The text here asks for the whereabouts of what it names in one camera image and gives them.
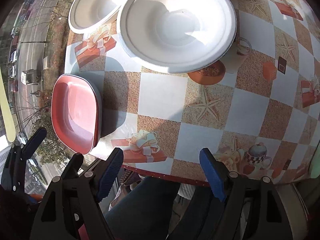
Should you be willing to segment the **pink square plate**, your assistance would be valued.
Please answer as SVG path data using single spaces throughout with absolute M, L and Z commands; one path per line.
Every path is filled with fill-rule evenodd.
M 53 88 L 51 119 L 58 139 L 75 153 L 93 150 L 97 104 L 89 83 L 77 75 L 61 75 Z

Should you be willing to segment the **green square plate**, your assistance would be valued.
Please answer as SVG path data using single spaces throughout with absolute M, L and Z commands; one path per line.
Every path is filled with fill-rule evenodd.
M 309 167 L 310 178 L 315 179 L 320 175 L 320 150 L 317 148 Z

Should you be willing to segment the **person's leg dark trousers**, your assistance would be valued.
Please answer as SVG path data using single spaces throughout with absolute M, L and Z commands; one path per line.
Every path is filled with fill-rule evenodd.
M 105 215 L 115 239 L 166 239 L 180 183 L 145 177 Z

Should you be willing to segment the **large white paper bowl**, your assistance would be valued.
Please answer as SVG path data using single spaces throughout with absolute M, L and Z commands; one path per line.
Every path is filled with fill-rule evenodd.
M 117 17 L 122 48 L 161 73 L 192 72 L 218 61 L 236 27 L 230 0 L 126 0 Z

